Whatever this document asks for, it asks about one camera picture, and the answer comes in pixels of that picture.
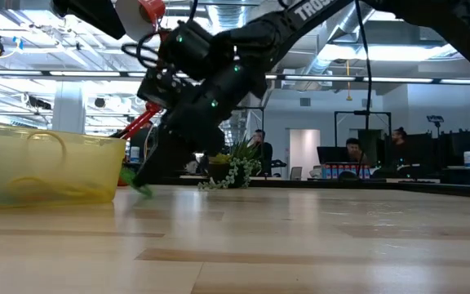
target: ceiling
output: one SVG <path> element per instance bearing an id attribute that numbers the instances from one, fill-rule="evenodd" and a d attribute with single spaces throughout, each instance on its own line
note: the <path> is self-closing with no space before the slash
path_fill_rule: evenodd
<path id="1" fill-rule="evenodd" d="M 20 3 L 20 9 L 6 9 L 17 2 Z M 115 40 L 75 16 L 60 19 L 49 11 L 45 2 L 48 1 L 0 1 L 3 3 L 0 6 L 0 36 L 5 47 L 5 52 L 0 58 L 0 69 L 143 71 L 143 67 L 135 58 L 123 54 L 120 50 L 123 43 L 133 42 L 131 38 L 125 36 Z M 210 3 L 223 5 L 213 6 Z M 222 29 L 243 25 L 266 11 L 276 10 L 277 5 L 275 0 L 263 2 L 200 0 L 195 20 L 211 33 L 217 33 Z M 168 2 L 162 26 L 174 28 L 178 20 L 187 19 L 187 11 L 186 1 Z M 350 43 L 345 38 L 336 39 L 324 47 L 320 43 L 321 29 L 323 28 L 317 27 L 302 37 L 278 65 L 277 71 L 304 73 L 318 57 L 330 59 L 326 74 L 365 75 L 366 62 L 359 54 L 350 56 L 347 61 L 337 58 L 346 48 L 359 52 L 361 40 Z M 443 39 L 426 29 L 416 28 L 396 20 L 392 14 L 377 11 L 366 23 L 366 32 L 368 40 L 371 39 L 372 47 L 395 48 L 389 53 L 389 58 L 372 61 L 372 72 L 375 77 L 470 78 L 470 64 L 456 52 L 447 51 L 450 48 Z M 417 37 L 405 38 L 403 37 L 405 34 L 401 32 L 416 32 Z M 157 48 L 159 40 L 154 38 L 148 45 Z M 406 55 L 406 51 L 402 49 L 407 47 L 410 47 L 410 50 L 443 48 L 441 53 L 445 52 L 448 56 L 439 61 L 397 61 Z M 337 53 L 330 54 L 328 48 L 336 49 Z M 94 114 L 87 119 L 86 129 L 101 135 L 109 134 L 127 124 L 127 117 L 123 114 L 135 116 L 142 113 L 144 102 L 135 98 L 139 84 L 139 82 L 113 80 L 85 81 L 84 89 L 88 96 L 87 112 Z M 329 87 L 323 87 L 322 90 L 338 91 L 346 86 L 347 83 L 344 82 L 333 83 Z M 284 87 L 288 86 L 281 84 L 273 91 L 282 91 L 281 88 Z M 31 109 L 23 102 L 24 93 L 53 105 L 55 81 L 0 78 L 0 111 L 21 113 L 12 116 L 16 118 L 14 119 L 16 123 L 45 127 L 51 122 L 50 114 L 43 116 L 22 114 L 36 112 L 36 109 Z M 96 107 L 96 98 L 106 99 L 106 106 Z M 239 131 L 235 129 L 235 125 L 243 125 L 244 119 L 244 114 L 238 114 L 234 120 L 226 122 L 224 128 L 229 130 L 231 127 L 234 132 Z M 0 122 L 5 121 L 6 119 L 0 118 Z"/>

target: column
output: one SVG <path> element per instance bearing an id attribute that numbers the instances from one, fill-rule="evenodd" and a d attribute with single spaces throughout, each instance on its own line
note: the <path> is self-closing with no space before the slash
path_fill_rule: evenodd
<path id="1" fill-rule="evenodd" d="M 83 95 L 82 86 L 82 82 L 57 82 L 53 131 L 85 133 L 86 97 Z"/>

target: computer monitor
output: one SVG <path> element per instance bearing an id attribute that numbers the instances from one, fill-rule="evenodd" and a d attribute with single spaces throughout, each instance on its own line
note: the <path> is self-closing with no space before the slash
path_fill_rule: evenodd
<path id="1" fill-rule="evenodd" d="M 323 163 L 344 163 L 348 161 L 345 147 L 317 147 L 318 161 Z"/>

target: ceiling pipe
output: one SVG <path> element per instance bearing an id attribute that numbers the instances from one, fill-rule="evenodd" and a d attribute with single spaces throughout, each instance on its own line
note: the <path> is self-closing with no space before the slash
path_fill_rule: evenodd
<path id="1" fill-rule="evenodd" d="M 363 15 L 364 24 L 375 12 L 372 7 L 364 2 L 360 2 L 360 10 Z M 331 62 L 333 62 L 333 60 L 326 60 L 324 56 L 321 56 L 322 49 L 330 40 L 340 38 L 349 33 L 357 33 L 358 30 L 360 30 L 360 25 L 358 23 L 357 7 L 353 2 L 322 25 L 321 31 L 317 36 L 317 55 L 309 66 L 304 69 L 302 74 L 322 75 L 331 65 Z M 292 88 L 297 91 L 320 90 L 322 85 L 319 82 L 300 81 L 296 82 Z"/>

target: yellow plastic bin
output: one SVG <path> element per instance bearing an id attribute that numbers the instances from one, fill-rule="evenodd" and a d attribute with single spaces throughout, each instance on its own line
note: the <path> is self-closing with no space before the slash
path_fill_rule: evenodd
<path id="1" fill-rule="evenodd" d="M 113 200 L 126 142 L 0 126 L 0 207 Z"/>

